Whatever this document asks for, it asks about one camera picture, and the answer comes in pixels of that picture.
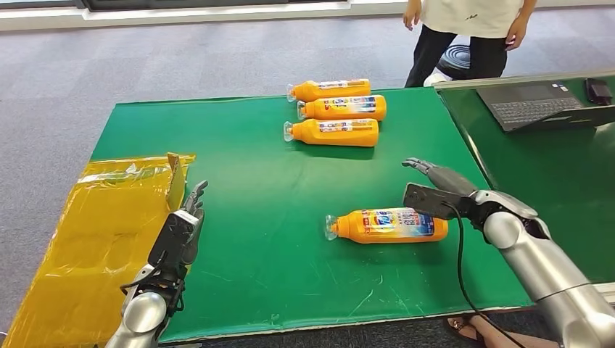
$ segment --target hand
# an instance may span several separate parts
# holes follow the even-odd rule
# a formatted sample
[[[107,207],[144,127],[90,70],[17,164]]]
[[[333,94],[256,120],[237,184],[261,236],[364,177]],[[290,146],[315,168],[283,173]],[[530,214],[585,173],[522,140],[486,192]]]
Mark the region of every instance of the hand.
[[[513,22],[511,28],[508,29],[508,36],[506,36],[506,45],[508,45],[506,51],[512,51],[521,45],[527,31],[527,22],[528,19],[522,16],[517,17]]]
[[[404,25],[408,30],[412,31],[412,25],[417,25],[421,18],[421,0],[408,0],[408,6],[405,9],[403,19]]]

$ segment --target green table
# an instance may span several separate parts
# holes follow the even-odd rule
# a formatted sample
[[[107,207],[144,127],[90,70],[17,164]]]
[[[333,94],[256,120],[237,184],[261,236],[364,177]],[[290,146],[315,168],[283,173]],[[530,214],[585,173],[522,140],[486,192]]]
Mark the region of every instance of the green table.
[[[196,153],[188,187],[210,181],[186,309],[162,341],[467,310],[458,288],[458,230],[432,244],[361,245],[323,235],[326,214],[397,207],[401,166],[420,157],[487,187],[435,90],[380,91],[389,114],[375,149],[284,143],[296,117],[284,97],[119,104],[92,160]],[[466,224],[466,285],[483,308],[530,305],[498,252]]]
[[[586,100],[582,78],[544,79],[562,80]],[[606,80],[615,91],[615,77]],[[445,83],[439,94],[490,185],[534,207],[592,282],[615,281],[615,123],[504,134],[476,93],[476,85],[486,82]]]

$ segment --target laptop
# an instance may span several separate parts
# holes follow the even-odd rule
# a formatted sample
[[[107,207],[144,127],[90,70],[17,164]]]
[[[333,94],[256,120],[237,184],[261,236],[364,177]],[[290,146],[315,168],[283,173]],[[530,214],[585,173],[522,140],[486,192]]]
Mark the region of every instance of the laptop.
[[[505,133],[615,122],[615,105],[583,107],[558,81],[487,86],[476,91]]]

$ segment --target robotic hand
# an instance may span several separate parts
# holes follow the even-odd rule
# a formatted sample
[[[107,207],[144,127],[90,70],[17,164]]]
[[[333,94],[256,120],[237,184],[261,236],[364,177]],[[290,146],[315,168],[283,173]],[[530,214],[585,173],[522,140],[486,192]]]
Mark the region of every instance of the robotic hand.
[[[120,288],[126,295],[122,323],[107,348],[158,347],[158,337],[169,318],[183,310],[182,293],[187,265],[197,257],[205,212],[199,198],[207,187],[202,181],[188,195],[186,203],[167,216],[147,258],[134,281]]]
[[[552,240],[535,210],[503,192],[479,190],[451,169],[416,158],[403,165],[441,189],[409,183],[404,205],[445,220],[469,219],[504,256],[565,347],[615,347],[615,310]]]

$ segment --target bottle label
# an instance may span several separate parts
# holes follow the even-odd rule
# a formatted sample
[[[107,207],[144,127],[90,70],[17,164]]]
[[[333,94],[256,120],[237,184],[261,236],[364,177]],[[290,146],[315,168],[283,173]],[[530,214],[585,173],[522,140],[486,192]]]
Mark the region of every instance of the bottle label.
[[[434,218],[412,208],[362,210],[367,234],[391,233],[394,237],[427,237],[434,235]]]
[[[318,129],[321,133],[371,131],[372,128],[371,120],[363,119],[318,122]]]
[[[328,98],[323,100],[325,110],[348,110],[352,113],[375,112],[375,96],[354,96],[350,98]]]
[[[327,81],[320,82],[318,87],[320,89],[331,89],[331,88],[346,88],[346,87],[354,87],[354,86],[362,86],[365,84],[365,80],[339,80],[339,81]]]

